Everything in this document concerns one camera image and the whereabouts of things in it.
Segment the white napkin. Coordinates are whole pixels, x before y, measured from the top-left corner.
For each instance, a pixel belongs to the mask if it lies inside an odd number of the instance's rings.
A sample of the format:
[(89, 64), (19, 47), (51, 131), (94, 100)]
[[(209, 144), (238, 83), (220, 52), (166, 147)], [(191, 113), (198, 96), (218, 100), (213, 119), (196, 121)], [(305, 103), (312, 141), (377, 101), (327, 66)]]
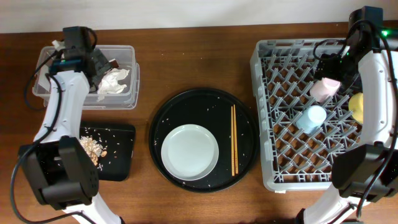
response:
[(129, 70), (113, 68), (107, 72), (98, 85), (97, 94), (117, 94), (121, 93), (126, 87), (126, 84), (119, 84), (119, 81), (124, 80), (129, 74)]

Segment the pink cup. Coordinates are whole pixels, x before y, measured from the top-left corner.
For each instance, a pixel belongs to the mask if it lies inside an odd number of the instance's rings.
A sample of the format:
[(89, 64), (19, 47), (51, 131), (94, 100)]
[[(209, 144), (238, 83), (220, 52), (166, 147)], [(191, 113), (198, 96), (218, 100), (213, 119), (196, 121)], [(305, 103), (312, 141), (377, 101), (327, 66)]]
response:
[(329, 96), (333, 96), (340, 88), (341, 82), (330, 79), (322, 78), (316, 81), (310, 89), (310, 96), (323, 103)]

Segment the yellow bowl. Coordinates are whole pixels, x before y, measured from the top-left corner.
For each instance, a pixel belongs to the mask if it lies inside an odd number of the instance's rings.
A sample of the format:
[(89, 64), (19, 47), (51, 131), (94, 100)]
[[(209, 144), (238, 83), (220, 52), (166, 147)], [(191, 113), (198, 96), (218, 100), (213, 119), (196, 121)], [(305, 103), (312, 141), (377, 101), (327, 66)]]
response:
[(349, 99), (348, 108), (352, 111), (352, 117), (360, 124), (363, 124), (363, 93), (357, 93)]

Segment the food scraps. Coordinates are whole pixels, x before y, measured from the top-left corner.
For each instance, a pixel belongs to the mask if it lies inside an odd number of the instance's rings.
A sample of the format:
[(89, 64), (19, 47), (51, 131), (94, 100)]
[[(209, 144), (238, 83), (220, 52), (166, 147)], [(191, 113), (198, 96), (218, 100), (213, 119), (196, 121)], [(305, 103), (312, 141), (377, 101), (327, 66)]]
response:
[(107, 155), (106, 148), (92, 137), (82, 136), (79, 142), (95, 166), (98, 165), (101, 157)]

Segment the light blue cup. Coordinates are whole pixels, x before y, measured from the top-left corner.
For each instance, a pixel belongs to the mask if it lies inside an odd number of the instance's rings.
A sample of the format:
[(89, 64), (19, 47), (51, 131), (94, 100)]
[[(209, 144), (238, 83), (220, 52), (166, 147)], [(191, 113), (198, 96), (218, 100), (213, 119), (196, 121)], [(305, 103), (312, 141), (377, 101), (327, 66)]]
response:
[(311, 134), (326, 120), (326, 111), (318, 105), (308, 107), (296, 122), (296, 127), (303, 129), (305, 134)]

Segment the grey plate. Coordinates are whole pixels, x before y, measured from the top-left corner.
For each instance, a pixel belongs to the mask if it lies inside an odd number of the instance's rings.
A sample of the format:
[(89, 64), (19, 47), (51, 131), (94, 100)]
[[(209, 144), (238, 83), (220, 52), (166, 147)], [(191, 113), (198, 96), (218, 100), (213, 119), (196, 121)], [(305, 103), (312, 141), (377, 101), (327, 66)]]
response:
[(162, 163), (172, 177), (194, 181), (213, 171), (220, 150), (209, 130), (197, 124), (184, 124), (166, 135), (160, 153)]

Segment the gold coffee sachet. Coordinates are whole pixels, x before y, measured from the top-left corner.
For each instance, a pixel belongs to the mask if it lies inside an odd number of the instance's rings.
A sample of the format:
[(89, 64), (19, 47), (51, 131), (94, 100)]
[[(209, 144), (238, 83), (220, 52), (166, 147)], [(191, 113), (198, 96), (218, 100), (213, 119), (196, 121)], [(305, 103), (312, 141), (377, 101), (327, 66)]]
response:
[(112, 68), (119, 68), (119, 64), (116, 59), (110, 60), (109, 64), (111, 65)]

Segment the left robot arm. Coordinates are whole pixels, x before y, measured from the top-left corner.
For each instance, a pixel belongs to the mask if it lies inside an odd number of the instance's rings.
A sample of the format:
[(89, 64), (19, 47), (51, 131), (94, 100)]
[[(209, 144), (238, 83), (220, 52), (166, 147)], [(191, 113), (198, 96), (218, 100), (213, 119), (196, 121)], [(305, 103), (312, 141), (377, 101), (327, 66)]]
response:
[(43, 123), (32, 144), (21, 146), (12, 171), (10, 201), (17, 218), (14, 184), (19, 169), (41, 205), (64, 213), (49, 223), (73, 217), (79, 223), (123, 223), (102, 199), (98, 170), (79, 142), (81, 114), (86, 96), (101, 72), (95, 55), (97, 36), (88, 27), (66, 27), (63, 42), (56, 43), (45, 73), (50, 98)]

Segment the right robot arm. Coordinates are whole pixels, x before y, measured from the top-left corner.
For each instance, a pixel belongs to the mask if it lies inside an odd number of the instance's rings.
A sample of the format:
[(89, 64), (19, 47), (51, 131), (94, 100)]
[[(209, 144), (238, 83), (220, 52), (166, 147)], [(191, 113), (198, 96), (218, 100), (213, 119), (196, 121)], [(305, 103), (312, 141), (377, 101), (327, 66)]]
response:
[(342, 223), (397, 193), (397, 29), (383, 26), (381, 8), (364, 6), (349, 15), (348, 34), (337, 42), (339, 52), (315, 56), (315, 78), (361, 84), (360, 142), (335, 159), (330, 187), (295, 223)]

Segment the grey dishwasher rack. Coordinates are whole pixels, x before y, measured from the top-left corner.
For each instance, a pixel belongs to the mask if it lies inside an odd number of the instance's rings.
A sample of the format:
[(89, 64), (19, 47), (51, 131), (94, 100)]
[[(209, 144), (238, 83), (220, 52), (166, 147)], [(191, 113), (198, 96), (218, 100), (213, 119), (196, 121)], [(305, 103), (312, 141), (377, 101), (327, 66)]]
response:
[(339, 44), (318, 39), (261, 40), (250, 60), (257, 101), (262, 179), (273, 192), (326, 190), (337, 156), (360, 142), (362, 124), (348, 108), (354, 90), (328, 97), (320, 106), (326, 120), (311, 134), (296, 127), (302, 113), (317, 101), (310, 89), (318, 61), (312, 51), (336, 53)]

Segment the clear plastic bin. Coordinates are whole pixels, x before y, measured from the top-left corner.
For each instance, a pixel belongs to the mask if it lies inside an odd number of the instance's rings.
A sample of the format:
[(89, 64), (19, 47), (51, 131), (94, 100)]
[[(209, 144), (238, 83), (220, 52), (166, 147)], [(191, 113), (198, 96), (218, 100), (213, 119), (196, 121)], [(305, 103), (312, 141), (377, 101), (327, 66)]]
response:
[[(83, 105), (84, 110), (131, 110), (136, 107), (137, 98), (139, 94), (140, 82), (140, 68), (136, 62), (134, 48), (130, 45), (97, 45), (96, 49), (100, 49), (103, 55), (108, 59), (115, 59), (119, 65), (118, 69), (129, 70), (128, 76), (118, 81), (120, 85), (127, 85), (127, 87), (117, 94), (99, 95), (96, 93), (89, 93), (85, 98)], [(53, 46), (46, 46), (42, 48), (37, 65), (40, 65), (47, 59), (55, 48)], [(49, 82), (45, 81), (43, 76), (52, 63), (50, 59), (39, 72), (39, 79), (35, 81), (32, 93), (43, 99), (43, 104), (47, 107), (50, 97)]]

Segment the black rectangular tray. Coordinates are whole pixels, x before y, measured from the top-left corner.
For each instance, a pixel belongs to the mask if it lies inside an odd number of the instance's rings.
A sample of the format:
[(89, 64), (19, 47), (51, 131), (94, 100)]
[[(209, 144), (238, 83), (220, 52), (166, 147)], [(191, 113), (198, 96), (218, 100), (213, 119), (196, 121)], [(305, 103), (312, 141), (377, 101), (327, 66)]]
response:
[(92, 138), (107, 152), (97, 161), (100, 180), (120, 182), (129, 177), (136, 139), (133, 125), (83, 121), (80, 136)]

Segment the round black serving tray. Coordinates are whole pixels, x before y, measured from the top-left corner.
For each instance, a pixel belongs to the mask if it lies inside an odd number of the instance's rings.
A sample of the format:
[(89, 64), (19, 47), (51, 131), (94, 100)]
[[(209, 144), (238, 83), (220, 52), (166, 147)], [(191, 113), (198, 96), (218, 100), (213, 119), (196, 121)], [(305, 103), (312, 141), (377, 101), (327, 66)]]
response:
[[(238, 173), (231, 173), (231, 107), (236, 108)], [(215, 168), (204, 178), (184, 181), (173, 177), (161, 159), (161, 146), (171, 130), (197, 124), (214, 135), (220, 149)], [(232, 94), (214, 88), (197, 88), (177, 94), (156, 112), (149, 130), (149, 151), (159, 172), (184, 190), (217, 192), (239, 182), (251, 169), (259, 153), (259, 130), (248, 107)]]

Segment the wooden chopstick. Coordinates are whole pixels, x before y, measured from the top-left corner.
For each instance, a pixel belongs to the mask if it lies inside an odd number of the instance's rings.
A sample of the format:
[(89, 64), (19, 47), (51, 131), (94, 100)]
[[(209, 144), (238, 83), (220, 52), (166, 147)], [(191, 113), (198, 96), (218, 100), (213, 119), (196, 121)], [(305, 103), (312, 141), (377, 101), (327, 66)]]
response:
[(231, 173), (235, 176), (235, 161), (234, 161), (234, 118), (233, 118), (233, 106), (231, 106)]
[(233, 105), (233, 139), (234, 139), (234, 174), (239, 174), (238, 139), (236, 123), (236, 105)]

